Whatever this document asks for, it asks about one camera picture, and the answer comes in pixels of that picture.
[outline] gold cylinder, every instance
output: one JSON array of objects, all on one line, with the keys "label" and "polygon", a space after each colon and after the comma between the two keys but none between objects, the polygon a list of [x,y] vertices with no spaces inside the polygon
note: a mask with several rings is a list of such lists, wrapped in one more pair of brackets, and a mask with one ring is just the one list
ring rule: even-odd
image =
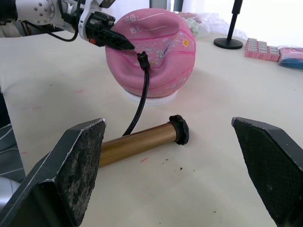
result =
[{"label": "gold cylinder", "polygon": [[171,123],[166,123],[102,143],[99,167],[104,167],[163,144],[174,142],[176,138],[177,134],[174,126]]}]

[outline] pink ball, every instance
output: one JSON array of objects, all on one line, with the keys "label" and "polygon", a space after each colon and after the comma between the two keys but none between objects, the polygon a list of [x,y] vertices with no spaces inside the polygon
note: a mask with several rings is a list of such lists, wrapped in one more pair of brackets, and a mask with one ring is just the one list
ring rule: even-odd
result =
[{"label": "pink ball", "polygon": [[144,72],[137,53],[150,62],[148,97],[165,97],[184,85],[195,64],[196,42],[186,22],[165,9],[139,9],[126,14],[112,28],[135,46],[132,51],[106,47],[108,67],[128,92],[141,96]]}]

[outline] black cord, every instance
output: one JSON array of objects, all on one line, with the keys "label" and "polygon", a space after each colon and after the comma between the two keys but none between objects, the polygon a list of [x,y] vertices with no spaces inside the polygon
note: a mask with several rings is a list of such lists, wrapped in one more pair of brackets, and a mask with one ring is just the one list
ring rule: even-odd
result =
[{"label": "black cord", "polygon": [[145,101],[147,98],[147,92],[148,92],[148,87],[149,87],[149,80],[150,80],[150,74],[149,74],[149,68],[150,64],[147,60],[147,54],[145,52],[138,54],[138,61],[140,63],[141,69],[144,71],[144,86],[143,86],[143,91],[140,99],[140,103],[138,106],[138,109],[136,111],[136,114],[134,115],[134,118],[131,122],[131,124],[128,126],[127,130],[123,134],[123,136],[127,136],[132,133],[134,127],[136,126],[141,113],[143,111]]},{"label": "black cord", "polygon": [[[42,27],[39,27],[37,25],[34,25],[28,21],[25,21],[24,23],[36,28],[36,29],[39,29],[41,31],[44,31],[45,33],[57,38],[57,39],[60,39],[62,41],[65,41],[65,42],[72,42],[74,41],[77,36],[78,36],[78,25],[79,25],[79,20],[80,20],[80,5],[81,5],[81,0],[78,0],[78,3],[77,3],[77,8],[76,8],[76,27],[75,27],[75,33],[74,33],[74,36],[71,38],[71,39],[64,39],[60,36],[57,36],[49,31],[47,31],[46,29],[42,28]],[[62,9],[62,3],[61,3],[61,0],[59,0],[59,9],[60,9],[60,13],[62,14],[63,13],[63,9]]]}]

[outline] white table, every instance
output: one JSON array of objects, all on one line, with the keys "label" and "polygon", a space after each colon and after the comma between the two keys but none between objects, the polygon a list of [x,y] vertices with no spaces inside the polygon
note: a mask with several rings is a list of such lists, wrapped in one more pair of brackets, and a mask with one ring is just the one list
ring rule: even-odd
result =
[{"label": "white table", "polygon": [[[195,68],[176,99],[146,107],[135,128],[180,114],[190,127],[189,143],[100,169],[83,227],[275,226],[248,176],[231,119],[276,125],[303,147],[303,73],[245,58],[243,49],[217,48],[214,38],[197,42]],[[137,108],[107,68],[104,48],[79,38],[1,39],[0,62],[27,173],[66,129],[104,117],[105,140],[111,140],[123,134]]]}]

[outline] black stand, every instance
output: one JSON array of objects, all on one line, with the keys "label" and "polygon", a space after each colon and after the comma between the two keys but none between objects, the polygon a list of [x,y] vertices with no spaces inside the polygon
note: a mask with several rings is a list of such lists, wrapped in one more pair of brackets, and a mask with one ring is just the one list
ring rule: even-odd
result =
[{"label": "black stand", "polygon": [[238,14],[240,14],[242,2],[243,2],[243,0],[235,0],[233,9],[232,9],[231,26],[229,27],[227,39],[226,38],[217,38],[214,40],[214,45],[224,48],[224,49],[229,49],[229,50],[237,50],[237,49],[242,48],[243,43],[241,41],[232,39],[232,34],[235,29],[237,16],[238,16]]}]

